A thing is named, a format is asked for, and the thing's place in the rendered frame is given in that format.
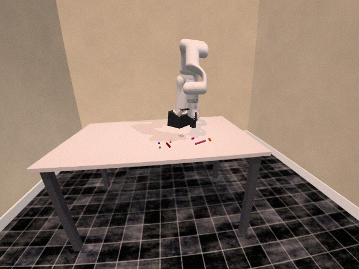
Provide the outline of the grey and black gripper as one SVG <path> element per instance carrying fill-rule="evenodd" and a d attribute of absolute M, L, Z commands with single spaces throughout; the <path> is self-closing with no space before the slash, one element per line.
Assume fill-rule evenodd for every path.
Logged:
<path fill-rule="evenodd" d="M 187 110 L 189 121 L 190 121 L 190 127 L 196 128 L 196 121 L 198 120 L 197 118 L 199 118 L 198 103 L 187 103 L 187 104 L 188 104 L 188 109 L 190 109 L 190 110 Z"/>

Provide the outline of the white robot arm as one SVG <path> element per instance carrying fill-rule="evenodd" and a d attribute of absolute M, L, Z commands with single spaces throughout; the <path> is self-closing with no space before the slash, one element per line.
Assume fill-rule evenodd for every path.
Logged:
<path fill-rule="evenodd" d="M 203 41 L 182 39 L 179 43 L 181 51 L 180 75 L 177 77 L 177 93 L 175 109 L 177 116 L 187 114 L 187 103 L 198 103 L 198 95 L 207 92 L 207 76 L 199 65 L 199 58 L 208 56 L 208 46 Z M 192 76 L 187 76 L 192 75 Z M 198 82 L 201 76 L 202 82 Z"/>

